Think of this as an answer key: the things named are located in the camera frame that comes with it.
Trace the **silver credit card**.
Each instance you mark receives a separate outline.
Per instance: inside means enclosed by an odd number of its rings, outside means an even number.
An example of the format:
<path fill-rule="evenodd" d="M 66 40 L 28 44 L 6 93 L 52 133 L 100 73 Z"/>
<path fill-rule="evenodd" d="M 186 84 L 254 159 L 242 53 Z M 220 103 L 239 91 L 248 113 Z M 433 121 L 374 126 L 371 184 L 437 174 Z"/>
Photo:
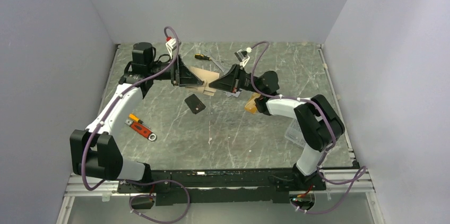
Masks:
<path fill-rule="evenodd" d="M 235 97 L 235 98 L 238 98 L 240 94 L 241 94 L 241 90 L 238 90 L 238 91 L 236 91 L 236 92 L 226 92 L 226 96 L 227 96 L 227 97 Z"/>

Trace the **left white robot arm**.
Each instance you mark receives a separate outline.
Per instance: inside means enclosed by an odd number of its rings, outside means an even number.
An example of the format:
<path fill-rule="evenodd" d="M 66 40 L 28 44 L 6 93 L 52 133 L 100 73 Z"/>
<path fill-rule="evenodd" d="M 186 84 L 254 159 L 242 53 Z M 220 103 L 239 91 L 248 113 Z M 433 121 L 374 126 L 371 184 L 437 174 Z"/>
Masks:
<path fill-rule="evenodd" d="M 151 43 L 139 42 L 132 50 L 132 60 L 126 65 L 113 97 L 99 116 L 83 130 L 70 136 L 73 171 L 82 177 L 103 180 L 131 180 L 139 192 L 151 188 L 151 168 L 146 163 L 125 159 L 115 137 L 125 120 L 145 98 L 155 80 L 168 80 L 174 86 L 198 87 L 203 81 L 183 63 L 180 41 L 168 38 L 168 61 L 157 59 Z"/>

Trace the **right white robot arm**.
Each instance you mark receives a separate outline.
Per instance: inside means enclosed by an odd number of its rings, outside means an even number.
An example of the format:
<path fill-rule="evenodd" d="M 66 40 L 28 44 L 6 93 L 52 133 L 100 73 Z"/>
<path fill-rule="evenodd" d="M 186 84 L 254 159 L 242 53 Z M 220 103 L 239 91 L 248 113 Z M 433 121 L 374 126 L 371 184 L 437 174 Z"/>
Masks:
<path fill-rule="evenodd" d="M 292 182 L 298 189 L 306 189 L 312 184 L 313 174 L 323 162 L 325 153 L 344 134 L 343 122 L 323 95 L 301 99 L 278 94 L 279 78 L 275 71 L 254 76 L 235 64 L 209 86 L 224 92 L 246 90 L 258 93 L 260 96 L 254 102 L 259 113 L 297 121 L 306 141 L 292 175 Z"/>

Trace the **black credit card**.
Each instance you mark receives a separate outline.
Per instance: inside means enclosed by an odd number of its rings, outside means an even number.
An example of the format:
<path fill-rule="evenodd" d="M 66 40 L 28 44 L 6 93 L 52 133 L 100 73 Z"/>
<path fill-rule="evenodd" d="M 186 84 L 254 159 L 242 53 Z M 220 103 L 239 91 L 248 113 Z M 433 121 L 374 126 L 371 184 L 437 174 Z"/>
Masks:
<path fill-rule="evenodd" d="M 184 102 L 193 114 L 198 114 L 206 108 L 206 105 L 195 94 L 189 95 Z"/>

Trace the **beige leather card holder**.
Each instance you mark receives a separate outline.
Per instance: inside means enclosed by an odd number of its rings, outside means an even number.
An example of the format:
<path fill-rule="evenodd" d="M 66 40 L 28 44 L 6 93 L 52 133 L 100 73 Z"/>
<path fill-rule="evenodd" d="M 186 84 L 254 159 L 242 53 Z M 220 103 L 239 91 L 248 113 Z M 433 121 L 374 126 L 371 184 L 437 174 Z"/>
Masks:
<path fill-rule="evenodd" d="M 189 66 L 188 68 L 191 72 L 193 72 L 194 75 L 196 75 L 201 81 L 203 81 L 203 84 L 200 86 L 187 86 L 186 89 L 195 93 L 214 96 L 217 90 L 211 88 L 209 84 L 210 82 L 217 80 L 220 77 L 220 74 L 218 72 L 212 72 L 193 66 Z"/>

